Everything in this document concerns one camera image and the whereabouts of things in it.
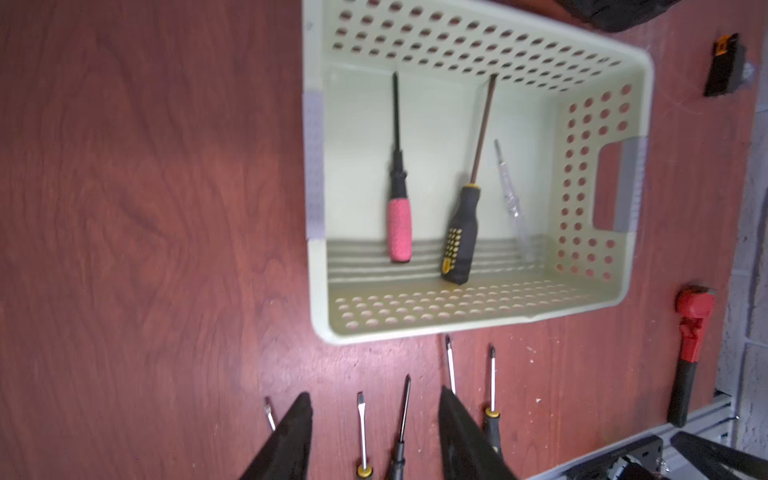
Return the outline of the clear red handled screwdriver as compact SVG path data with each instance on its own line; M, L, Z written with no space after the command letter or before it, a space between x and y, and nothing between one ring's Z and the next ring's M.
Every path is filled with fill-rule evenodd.
M276 422L273 415L271 400L269 397L264 398L264 412L265 412L269 427L271 431L274 432L276 430Z

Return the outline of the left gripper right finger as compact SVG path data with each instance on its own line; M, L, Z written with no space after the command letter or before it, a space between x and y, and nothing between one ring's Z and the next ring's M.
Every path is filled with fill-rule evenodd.
M441 388L438 423L444 479L517 479L456 395L445 386Z

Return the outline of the orange handled black screwdriver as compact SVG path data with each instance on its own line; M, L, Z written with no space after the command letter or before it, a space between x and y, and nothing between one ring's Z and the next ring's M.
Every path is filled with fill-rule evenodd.
M401 419L399 424L399 433L394 443L392 450L392 458L390 460L387 479L388 480L403 480L405 469L405 430L408 415L408 408L410 403L411 392L411 377L407 375L405 377L404 393L403 393L403 405L401 412Z

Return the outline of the black yellow flathead screwdriver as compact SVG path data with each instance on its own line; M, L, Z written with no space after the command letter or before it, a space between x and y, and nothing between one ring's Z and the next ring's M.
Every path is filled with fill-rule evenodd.
M373 468L369 463L367 438L366 438L366 402L364 393L359 392L357 394L357 411L359 418L359 431L360 431L360 464L356 470L356 477L360 480L369 479L373 473Z

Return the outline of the black yellow dotted screwdriver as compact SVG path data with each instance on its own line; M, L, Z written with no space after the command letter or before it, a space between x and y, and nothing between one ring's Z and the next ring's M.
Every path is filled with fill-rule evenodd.
M477 178L497 79L497 74L490 76L470 181L460 191L445 238L441 278L455 285L465 284L471 272L478 235L477 207L481 196Z

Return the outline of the pink handled screwdriver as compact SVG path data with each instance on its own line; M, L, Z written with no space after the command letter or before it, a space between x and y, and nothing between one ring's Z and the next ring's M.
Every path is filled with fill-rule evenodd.
M390 195L387 207L388 247L390 260L408 263L412 258L412 216L407 194L403 150L401 148L399 76L392 75L393 151L390 168Z

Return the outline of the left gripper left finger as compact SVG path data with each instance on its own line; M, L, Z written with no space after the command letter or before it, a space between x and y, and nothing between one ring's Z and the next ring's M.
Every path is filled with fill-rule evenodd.
M241 475L242 480L305 480L313 432L313 409L308 392L300 393Z

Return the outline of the clear handled small screwdriver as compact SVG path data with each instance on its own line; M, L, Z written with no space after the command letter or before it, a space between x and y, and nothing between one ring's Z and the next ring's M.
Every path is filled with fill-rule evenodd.
M512 224L514 225L520 251L526 262L533 262L535 260L535 253L532 246L531 237L526 226L525 216L522 212L520 198L514 188L511 174L504 159L499 140L495 139L493 144L496 153L497 168L500 176L502 192L505 198L509 216L512 220Z

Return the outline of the black yellow Phillips screwdriver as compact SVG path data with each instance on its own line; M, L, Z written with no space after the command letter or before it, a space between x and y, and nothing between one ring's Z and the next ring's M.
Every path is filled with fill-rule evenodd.
M496 350L493 345L489 346L489 402L484 410L484 432L487 441L494 452L503 457L501 430L500 430L500 411L496 403Z

